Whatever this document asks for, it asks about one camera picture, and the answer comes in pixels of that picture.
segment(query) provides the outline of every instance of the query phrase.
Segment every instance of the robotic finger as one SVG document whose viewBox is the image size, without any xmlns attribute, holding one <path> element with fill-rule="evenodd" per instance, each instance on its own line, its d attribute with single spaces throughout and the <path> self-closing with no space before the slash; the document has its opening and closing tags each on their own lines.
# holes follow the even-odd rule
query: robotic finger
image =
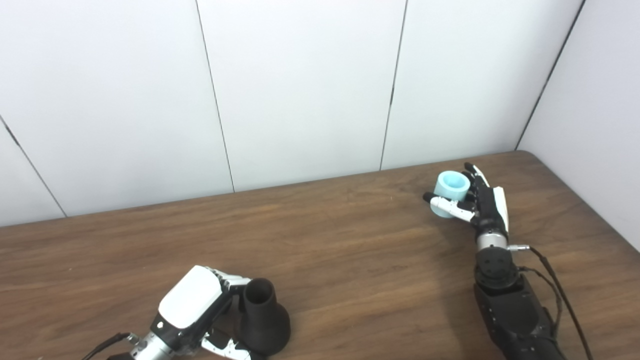
<svg viewBox="0 0 640 360">
<path fill-rule="evenodd" d="M 463 174 L 465 174 L 465 176 L 468 177 L 467 174 L 471 175 L 471 177 L 473 177 L 473 180 L 471 180 L 471 183 L 473 184 L 474 182 L 477 182 L 480 185 L 483 186 L 487 186 L 489 187 L 489 182 L 486 180 L 486 177 L 484 176 L 484 174 L 480 171 L 480 169 L 471 164 L 471 163 L 465 163 L 465 169 L 467 170 L 468 173 L 463 172 Z"/>
<path fill-rule="evenodd" d="M 266 357 L 255 352 L 250 352 L 240 342 L 234 341 L 231 336 L 213 329 L 211 334 L 205 334 L 200 343 L 203 349 L 221 357 L 233 360 L 265 360 Z"/>
<path fill-rule="evenodd" d="M 473 202 L 453 201 L 446 197 L 437 196 L 432 192 L 425 193 L 422 198 L 438 209 L 444 210 L 458 219 L 472 222 L 476 217 L 476 205 Z"/>
</svg>

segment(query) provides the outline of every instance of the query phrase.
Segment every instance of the fingertip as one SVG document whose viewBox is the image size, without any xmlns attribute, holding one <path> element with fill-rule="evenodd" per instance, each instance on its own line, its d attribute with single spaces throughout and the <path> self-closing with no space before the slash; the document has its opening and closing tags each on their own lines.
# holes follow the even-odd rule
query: fingertip
<svg viewBox="0 0 640 360">
<path fill-rule="evenodd" d="M 433 199 L 434 197 L 436 197 L 436 194 L 432 193 L 432 192 L 426 192 L 424 193 L 424 195 L 422 196 L 422 199 L 425 200 L 426 202 L 431 202 L 431 199 Z"/>
<path fill-rule="evenodd" d="M 468 171 L 463 171 L 463 172 L 462 172 L 462 174 L 463 174 L 464 176 L 466 176 L 466 177 L 467 177 L 467 179 L 469 179 L 469 181 L 470 181 L 472 184 L 474 183 L 474 180 L 475 180 L 475 179 L 474 179 L 474 176 L 473 176 L 473 175 L 471 175 L 471 173 L 470 173 L 470 172 L 468 172 Z"/>
</svg>

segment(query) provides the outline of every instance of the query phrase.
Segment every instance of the light blue cup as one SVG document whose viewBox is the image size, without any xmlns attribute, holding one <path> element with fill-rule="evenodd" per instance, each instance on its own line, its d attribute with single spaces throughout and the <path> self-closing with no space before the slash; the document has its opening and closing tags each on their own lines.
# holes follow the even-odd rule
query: light blue cup
<svg viewBox="0 0 640 360">
<path fill-rule="evenodd" d="M 463 174 L 457 171 L 443 171 L 438 175 L 438 182 L 433 193 L 438 196 L 448 197 L 451 200 L 463 201 L 467 196 L 469 186 L 471 186 L 471 182 Z M 453 215 L 433 205 L 431 205 L 431 210 L 440 217 L 453 217 Z"/>
</svg>

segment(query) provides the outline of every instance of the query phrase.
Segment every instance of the silver metal joint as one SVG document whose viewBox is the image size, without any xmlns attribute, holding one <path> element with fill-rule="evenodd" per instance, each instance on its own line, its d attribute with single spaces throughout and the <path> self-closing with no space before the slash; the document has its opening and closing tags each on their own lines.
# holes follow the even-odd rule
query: silver metal joint
<svg viewBox="0 0 640 360">
<path fill-rule="evenodd" d="M 175 355 L 173 350 L 153 332 L 139 341 L 129 354 L 134 360 L 170 360 Z"/>
<path fill-rule="evenodd" d="M 477 237 L 476 245 L 478 251 L 487 247 L 501 247 L 507 248 L 507 238 L 499 233 L 484 233 Z"/>
<path fill-rule="evenodd" d="M 127 336 L 127 341 L 132 345 L 137 345 L 140 342 L 140 337 L 132 332 Z"/>
<path fill-rule="evenodd" d="M 507 246 L 507 250 L 509 251 L 529 250 L 529 246 L 528 245 L 509 245 Z"/>
</svg>

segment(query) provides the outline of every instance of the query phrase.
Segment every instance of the white robotic hand casing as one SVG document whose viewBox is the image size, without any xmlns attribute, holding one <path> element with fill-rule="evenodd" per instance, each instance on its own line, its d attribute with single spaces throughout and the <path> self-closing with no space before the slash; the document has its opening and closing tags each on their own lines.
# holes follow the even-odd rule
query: white robotic hand casing
<svg viewBox="0 0 640 360">
<path fill-rule="evenodd" d="M 507 199 L 504 196 L 504 189 L 501 186 L 493 188 L 493 198 L 495 199 L 495 207 L 498 209 L 498 214 L 502 217 L 504 222 L 504 229 L 509 232 L 509 213 L 507 212 Z"/>
<path fill-rule="evenodd" d="M 196 265 L 160 301 L 160 315 L 178 329 L 185 329 L 222 295 L 220 280 L 211 269 Z"/>
</svg>

